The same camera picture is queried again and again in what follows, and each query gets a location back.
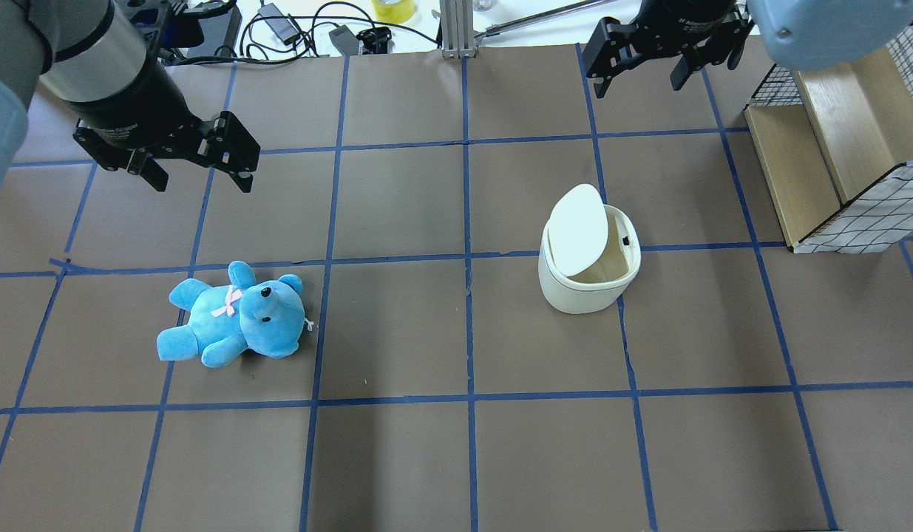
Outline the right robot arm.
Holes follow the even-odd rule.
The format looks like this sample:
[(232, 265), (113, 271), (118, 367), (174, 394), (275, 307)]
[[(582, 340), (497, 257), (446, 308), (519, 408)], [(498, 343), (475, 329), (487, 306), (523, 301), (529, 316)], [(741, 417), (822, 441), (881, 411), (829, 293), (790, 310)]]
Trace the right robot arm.
[(628, 23), (604, 17), (581, 60), (594, 94), (649, 61), (676, 58), (675, 91), (707, 65), (734, 70), (751, 31), (775, 64), (815, 71), (858, 60), (913, 26), (913, 1), (643, 1)]

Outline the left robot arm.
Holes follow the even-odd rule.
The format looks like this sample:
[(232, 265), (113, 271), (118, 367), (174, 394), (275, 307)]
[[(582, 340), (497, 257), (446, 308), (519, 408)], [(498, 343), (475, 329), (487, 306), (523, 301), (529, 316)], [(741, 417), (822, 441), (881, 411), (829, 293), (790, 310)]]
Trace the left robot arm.
[(44, 86), (77, 117), (74, 141), (105, 171), (127, 171), (165, 191), (162, 160), (186, 160), (252, 189), (260, 147), (230, 111), (202, 119), (163, 66), (222, 64), (181, 58), (200, 45), (200, 21), (234, 1), (0, 1), (0, 188)]

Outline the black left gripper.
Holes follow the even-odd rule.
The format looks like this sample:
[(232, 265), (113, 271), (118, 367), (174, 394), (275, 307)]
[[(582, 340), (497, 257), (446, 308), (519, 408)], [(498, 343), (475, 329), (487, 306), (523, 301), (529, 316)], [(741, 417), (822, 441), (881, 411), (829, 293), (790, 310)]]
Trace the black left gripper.
[(169, 176), (158, 159), (186, 160), (226, 173), (244, 194), (252, 192), (260, 145), (231, 111), (202, 119), (179, 86), (151, 58), (127, 88), (103, 100), (74, 102), (74, 141), (102, 166), (125, 168), (135, 151), (135, 175), (157, 192)]

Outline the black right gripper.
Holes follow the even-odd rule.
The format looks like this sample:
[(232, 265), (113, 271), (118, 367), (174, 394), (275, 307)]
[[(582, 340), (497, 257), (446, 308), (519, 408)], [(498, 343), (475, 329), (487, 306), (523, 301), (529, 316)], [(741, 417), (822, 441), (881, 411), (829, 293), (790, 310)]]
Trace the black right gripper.
[(678, 58), (673, 91), (706, 65), (738, 66), (754, 20), (737, 1), (642, 1), (630, 21), (602, 17), (582, 51), (587, 78), (598, 100), (616, 75), (646, 61)]

